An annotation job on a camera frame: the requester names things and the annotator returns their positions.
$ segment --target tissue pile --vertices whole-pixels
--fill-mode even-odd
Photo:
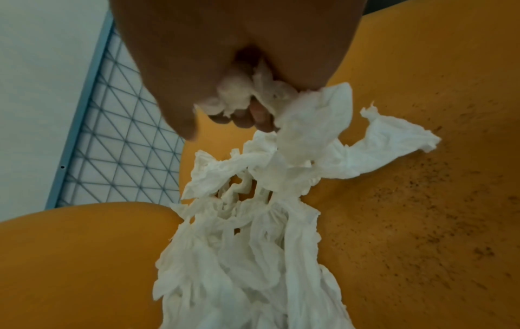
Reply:
[[[183,193],[194,201],[171,205],[184,223],[156,262],[161,329],[353,328],[336,279],[317,262],[320,212],[300,197],[321,178],[356,177],[431,151],[440,138],[371,106],[361,111],[370,123],[365,137],[342,145],[337,136],[352,118],[347,83],[298,94],[262,65],[253,77],[228,77],[218,98],[199,105],[206,113],[247,108],[253,95],[281,129],[256,132],[229,160],[196,153]],[[233,176],[242,181],[230,185]],[[254,197],[239,201],[252,180]]]

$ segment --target white wall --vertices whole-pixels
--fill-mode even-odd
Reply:
[[[0,221],[49,196],[106,0],[0,0]]]

